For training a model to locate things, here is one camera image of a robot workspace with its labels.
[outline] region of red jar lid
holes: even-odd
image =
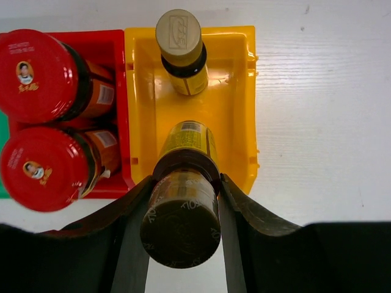
[[[18,132],[1,154],[1,178],[11,197],[41,212],[57,211],[78,199],[89,178],[80,144],[54,128]]]
[[[17,121],[59,118],[76,98],[76,64],[48,34],[32,29],[1,34],[0,68],[0,109]]]

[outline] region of red plastic tray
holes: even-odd
[[[119,198],[134,187],[130,169],[130,141],[128,98],[125,79],[125,41],[121,30],[94,32],[55,32],[54,38],[70,45],[83,58],[95,64],[112,68],[115,71],[117,116],[122,159],[121,172],[98,182],[86,198]],[[75,119],[69,125],[83,125],[85,120]],[[29,125],[9,119],[10,136]]]

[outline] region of yellow label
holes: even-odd
[[[209,128],[196,121],[184,121],[174,126],[164,143],[161,156],[173,150],[190,148],[210,157],[217,165],[217,151],[214,137]]]
[[[183,95],[196,95],[208,85],[208,72],[204,66],[200,72],[190,78],[177,78],[169,74],[174,89]]]

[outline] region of yellow plastic tray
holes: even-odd
[[[207,27],[208,88],[196,96],[177,93],[164,70],[155,28],[125,29],[126,81],[134,183],[152,171],[169,131],[196,120],[214,135],[220,172],[249,193],[257,177],[255,134],[255,28]]]

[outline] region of white surface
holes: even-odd
[[[154,26],[188,9],[202,26],[255,25],[261,169],[251,197],[303,225],[391,220],[391,2],[388,0],[0,0],[0,28]],[[107,201],[52,214],[0,202],[0,222],[61,228]],[[225,292],[222,250],[204,265],[150,263],[146,292]]]

